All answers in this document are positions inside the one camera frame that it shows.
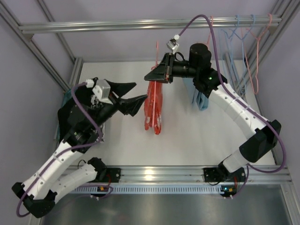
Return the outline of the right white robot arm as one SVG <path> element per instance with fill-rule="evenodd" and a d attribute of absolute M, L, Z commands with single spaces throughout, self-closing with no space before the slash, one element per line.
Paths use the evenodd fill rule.
<path fill-rule="evenodd" d="M 217 167 L 204 169 L 206 182 L 232 179 L 236 172 L 256 163 L 277 144 L 281 124 L 257 114 L 234 92 L 227 79 L 211 66 L 211 52 L 204 44 L 193 44 L 188 60 L 178 61 L 177 53 L 165 53 L 158 66 L 144 79 L 172 83 L 175 77 L 191 78 L 196 89 L 217 104 L 242 130 L 246 141 Z"/>

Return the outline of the pink wire hanger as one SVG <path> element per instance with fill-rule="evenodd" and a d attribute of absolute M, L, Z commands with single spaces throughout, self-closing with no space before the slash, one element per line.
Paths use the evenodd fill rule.
<path fill-rule="evenodd" d="M 155 67 L 158 66 L 158 53 L 159 53 L 159 42 L 156 41 L 156 62 L 155 62 Z M 154 128 L 154 123 L 155 123 L 155 105 L 156 105 L 156 81 L 154 82 L 154 100 L 153 100 L 153 109 L 152 109 L 152 127 Z"/>

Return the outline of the orange white trousers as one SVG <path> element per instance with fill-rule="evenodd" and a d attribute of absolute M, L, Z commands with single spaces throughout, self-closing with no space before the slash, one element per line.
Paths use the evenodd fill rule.
<path fill-rule="evenodd" d="M 144 128 L 154 129 L 154 134 L 159 135 L 162 129 L 163 85 L 159 82 L 149 82 L 147 99 L 144 103 Z"/>

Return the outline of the black trousers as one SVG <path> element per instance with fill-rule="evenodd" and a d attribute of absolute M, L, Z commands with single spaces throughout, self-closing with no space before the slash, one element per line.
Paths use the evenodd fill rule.
<path fill-rule="evenodd" d="M 86 133 L 89 129 L 93 129 L 94 126 L 90 120 L 80 110 L 75 100 L 71 97 L 67 103 L 58 110 L 58 121 L 60 128 L 61 142 L 68 133 Z"/>

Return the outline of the blue wire hanger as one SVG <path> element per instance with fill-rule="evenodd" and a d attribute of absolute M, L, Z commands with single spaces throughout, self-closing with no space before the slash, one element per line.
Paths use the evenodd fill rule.
<path fill-rule="evenodd" d="M 235 19 L 237 20 L 237 23 L 235 24 L 234 29 L 220 29 L 218 31 L 219 35 L 219 42 L 221 43 L 221 35 L 224 36 L 224 42 L 225 42 L 225 47 L 226 47 L 226 52 L 222 54 L 222 57 L 225 57 L 225 63 L 227 66 L 228 70 L 228 77 L 230 80 L 230 84 L 233 86 L 233 88 L 237 91 L 237 93 L 240 96 L 244 95 L 244 90 L 241 87 L 239 80 L 239 74 L 237 72 L 235 62 L 233 59 L 233 47 L 232 47 L 232 42 L 233 42 L 233 36 L 236 34 L 236 30 L 239 27 L 240 24 L 240 17 L 236 15 Z"/>

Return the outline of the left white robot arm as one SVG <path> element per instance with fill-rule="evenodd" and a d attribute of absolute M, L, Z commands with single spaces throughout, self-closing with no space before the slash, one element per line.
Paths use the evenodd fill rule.
<path fill-rule="evenodd" d="M 93 157 L 76 171 L 66 169 L 103 137 L 101 126 L 116 112 L 135 116 L 147 95 L 124 98 L 135 82 L 115 83 L 88 79 L 71 89 L 71 98 L 58 110 L 60 143 L 49 159 L 26 181 L 12 186 L 18 206 L 42 218 L 60 199 L 89 182 L 109 182 L 111 177 L 102 159 Z"/>

